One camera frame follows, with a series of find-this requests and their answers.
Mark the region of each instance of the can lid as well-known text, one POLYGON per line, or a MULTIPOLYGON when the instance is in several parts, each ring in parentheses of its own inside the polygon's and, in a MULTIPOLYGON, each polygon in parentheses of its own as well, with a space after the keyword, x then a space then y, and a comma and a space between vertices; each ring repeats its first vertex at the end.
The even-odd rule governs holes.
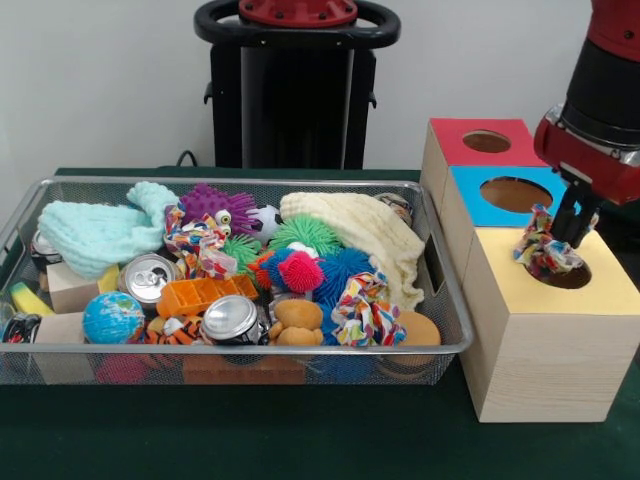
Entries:
POLYGON ((170 262, 155 253, 133 260, 125 271, 125 284, 129 294, 142 303, 160 301, 162 289, 175 280, 170 262))
POLYGON ((251 300, 241 295, 228 295, 207 309, 202 329, 214 340, 228 340, 249 330, 257 315, 258 310, 251 300))

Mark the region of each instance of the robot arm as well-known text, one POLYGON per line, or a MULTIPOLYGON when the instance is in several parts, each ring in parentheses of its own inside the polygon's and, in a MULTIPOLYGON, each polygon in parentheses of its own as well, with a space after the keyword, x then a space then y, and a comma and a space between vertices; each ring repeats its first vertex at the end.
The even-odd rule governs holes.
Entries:
POLYGON ((573 247, 604 200, 640 198, 640 0, 592 4, 566 102, 535 136, 538 156, 569 183, 552 234, 573 247))

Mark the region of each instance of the orange ice cube tray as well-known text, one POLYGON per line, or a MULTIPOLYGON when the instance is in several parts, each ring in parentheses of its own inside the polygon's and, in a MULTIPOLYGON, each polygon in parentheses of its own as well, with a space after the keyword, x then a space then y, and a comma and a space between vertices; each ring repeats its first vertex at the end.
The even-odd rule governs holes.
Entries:
POLYGON ((258 292, 248 275, 235 275, 228 280, 196 278, 168 283, 162 289, 162 298, 156 308, 158 314, 165 318, 197 315, 227 295, 243 295, 250 300, 258 298, 258 292))

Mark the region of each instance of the cable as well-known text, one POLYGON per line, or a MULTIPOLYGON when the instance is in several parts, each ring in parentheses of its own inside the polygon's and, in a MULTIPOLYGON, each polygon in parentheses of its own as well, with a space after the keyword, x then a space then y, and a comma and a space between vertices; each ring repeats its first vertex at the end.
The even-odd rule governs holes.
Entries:
POLYGON ((193 152, 191 150, 185 150, 180 154, 180 157, 178 157, 178 161, 176 162, 176 167, 182 166, 182 162, 184 161, 185 157, 189 157, 191 159, 191 163, 193 164, 194 167, 198 166, 198 160, 196 160, 196 156, 193 154, 193 152))

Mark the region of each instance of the wooden block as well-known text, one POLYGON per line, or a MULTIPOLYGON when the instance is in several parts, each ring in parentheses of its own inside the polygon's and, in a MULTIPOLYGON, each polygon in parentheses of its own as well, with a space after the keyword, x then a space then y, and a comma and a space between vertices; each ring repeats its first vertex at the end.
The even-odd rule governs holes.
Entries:
POLYGON ((283 356, 266 355, 249 365, 221 355, 185 355, 184 383, 189 385, 303 385, 305 367, 283 356))
POLYGON ((475 229, 463 290, 476 340, 462 364, 481 422, 606 419, 640 342, 640 294, 597 232, 592 278, 546 285, 513 260, 515 228, 475 229))
POLYGON ((56 313, 82 312, 100 293, 117 289, 118 266, 114 265, 98 280, 87 280, 62 262, 47 265, 49 293, 56 313))
MULTIPOLYGON (((82 313, 42 317, 35 343, 85 343, 82 317, 82 313)), ((91 363, 82 353, 34 353, 33 358, 47 385, 86 383, 94 380, 91 363)))
POLYGON ((475 227, 524 229, 535 203, 548 206, 553 215, 565 190, 560 176, 550 168, 449 168, 440 221, 458 280, 464 279, 475 227))
POLYGON ((35 343, 85 343, 82 317, 83 313, 42 317, 35 343))
POLYGON ((42 379, 47 385, 87 383, 95 377, 91 362, 82 353, 34 353, 42 379))
POLYGON ((430 192, 438 213, 449 167, 458 165, 545 166, 522 120, 432 118, 420 183, 430 192))

